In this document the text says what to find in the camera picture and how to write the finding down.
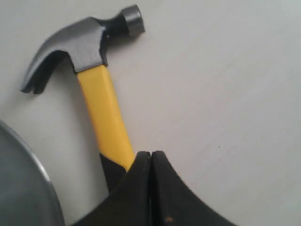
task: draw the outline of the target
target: yellow handle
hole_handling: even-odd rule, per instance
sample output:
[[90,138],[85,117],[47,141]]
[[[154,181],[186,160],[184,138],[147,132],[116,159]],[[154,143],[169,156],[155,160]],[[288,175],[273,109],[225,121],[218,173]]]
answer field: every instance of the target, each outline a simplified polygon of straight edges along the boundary
[[129,142],[108,69],[97,66],[78,73],[96,134],[99,152],[129,170],[135,155]]

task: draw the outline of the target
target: metal pan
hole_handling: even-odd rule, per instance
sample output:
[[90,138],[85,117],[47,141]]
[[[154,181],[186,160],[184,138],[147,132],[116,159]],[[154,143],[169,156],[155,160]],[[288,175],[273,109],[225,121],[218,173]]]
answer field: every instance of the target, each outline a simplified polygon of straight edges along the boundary
[[1,121],[0,226],[65,226],[57,195],[42,164]]

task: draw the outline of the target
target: hammer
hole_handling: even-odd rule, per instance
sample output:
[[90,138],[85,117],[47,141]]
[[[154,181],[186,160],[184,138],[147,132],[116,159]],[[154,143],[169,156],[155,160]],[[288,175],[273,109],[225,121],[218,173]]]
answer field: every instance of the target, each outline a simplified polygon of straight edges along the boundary
[[88,17],[80,20],[44,42],[22,83],[22,92],[41,94],[58,63],[65,57],[71,60],[95,131],[109,190],[129,170],[135,155],[107,69],[106,50],[111,38],[121,35],[136,37],[144,31],[143,19],[136,5],[121,10],[112,19]]

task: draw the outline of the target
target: white surface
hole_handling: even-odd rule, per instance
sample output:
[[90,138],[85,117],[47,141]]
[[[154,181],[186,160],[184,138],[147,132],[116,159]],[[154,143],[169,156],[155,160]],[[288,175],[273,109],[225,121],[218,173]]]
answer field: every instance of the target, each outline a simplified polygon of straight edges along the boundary
[[164,150],[207,204],[242,226],[301,224],[301,1],[10,0],[0,6],[0,119],[45,165],[65,220],[107,191],[64,61],[43,95],[18,92],[42,42],[137,3],[147,32],[108,60],[134,150]]

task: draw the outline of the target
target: tabletop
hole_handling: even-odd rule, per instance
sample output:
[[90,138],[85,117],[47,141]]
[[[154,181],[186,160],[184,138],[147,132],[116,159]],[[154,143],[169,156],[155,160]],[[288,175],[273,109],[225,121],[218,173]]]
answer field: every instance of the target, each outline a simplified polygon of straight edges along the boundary
[[241,226],[301,224],[301,1],[0,3],[0,119],[43,163],[71,224],[108,191],[72,66],[19,91],[44,40],[136,3],[146,33],[108,49],[135,152],[163,150],[191,190]]

